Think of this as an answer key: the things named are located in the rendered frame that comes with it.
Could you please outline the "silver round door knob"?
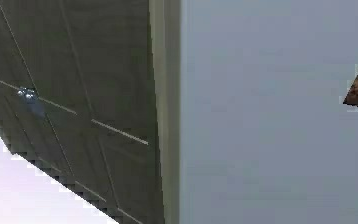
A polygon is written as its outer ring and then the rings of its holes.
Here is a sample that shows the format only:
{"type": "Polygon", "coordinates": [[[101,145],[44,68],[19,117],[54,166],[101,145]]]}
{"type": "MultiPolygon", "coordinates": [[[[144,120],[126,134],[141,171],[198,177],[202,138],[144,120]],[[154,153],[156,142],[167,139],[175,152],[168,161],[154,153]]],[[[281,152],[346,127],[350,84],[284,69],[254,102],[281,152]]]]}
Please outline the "silver round door knob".
{"type": "Polygon", "coordinates": [[[34,103],[38,100],[38,96],[34,89],[21,87],[17,91],[18,96],[27,103],[34,103]]]}

